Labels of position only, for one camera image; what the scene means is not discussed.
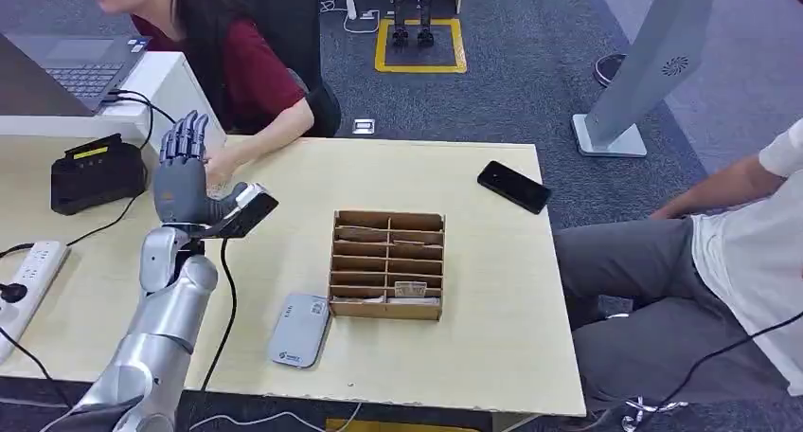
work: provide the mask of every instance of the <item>speaker grille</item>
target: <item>speaker grille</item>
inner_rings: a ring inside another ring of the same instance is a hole
[[[667,77],[674,77],[682,74],[687,67],[688,56],[676,56],[661,67],[661,72]]]

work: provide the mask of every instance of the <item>floor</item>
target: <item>floor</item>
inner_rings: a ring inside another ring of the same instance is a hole
[[[652,0],[605,1],[633,40]],[[797,0],[714,0],[703,65],[667,99],[707,171],[755,153],[800,119],[801,18]]]

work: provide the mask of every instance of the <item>desk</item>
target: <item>desk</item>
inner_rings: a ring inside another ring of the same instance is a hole
[[[0,212],[15,217],[4,220],[0,247],[66,241],[119,213],[121,202],[73,217],[49,211],[49,163],[74,142],[2,138]],[[547,212],[529,214],[479,187],[476,175],[492,159],[540,179],[531,145],[357,139],[302,139],[242,171],[238,179],[260,182],[280,205],[247,240],[229,245],[241,304],[209,389],[584,415]],[[313,368],[270,363],[267,342],[284,298],[326,294],[336,209],[446,214],[443,317],[336,317]],[[54,377],[91,382],[105,367],[136,305],[139,245],[156,224],[143,197],[118,226],[74,247],[22,339]],[[218,249],[207,247],[216,263]],[[0,276],[21,259],[1,260]],[[228,320],[226,289],[222,279],[206,311],[189,388],[201,385]],[[41,376],[19,352],[0,375]]]

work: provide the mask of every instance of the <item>light wood tabletop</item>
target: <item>light wood tabletop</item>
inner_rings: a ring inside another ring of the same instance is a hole
[[[72,217],[49,209],[50,164],[80,143],[0,138],[0,247],[66,242],[119,214],[122,201]],[[236,179],[261,183],[279,206],[245,240],[229,245],[240,305],[209,389],[584,415],[548,214],[530,214],[477,185],[491,160],[540,180],[532,145],[356,139],[302,139],[240,171]],[[270,362],[268,340],[285,297],[327,293],[336,209],[446,216],[442,318],[335,317],[312,368]],[[156,225],[152,198],[145,195],[118,225],[72,249],[22,339],[54,377],[91,382],[104,369],[134,313],[139,249]],[[207,245],[218,266],[219,248],[218,242]],[[2,279],[22,258],[0,260]],[[200,386],[229,318],[220,271],[188,388]],[[0,375],[41,377],[18,351]]]

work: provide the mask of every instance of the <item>wooden divider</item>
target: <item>wooden divider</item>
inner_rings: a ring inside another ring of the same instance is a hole
[[[445,241],[439,214],[335,212],[332,314],[440,319]]]

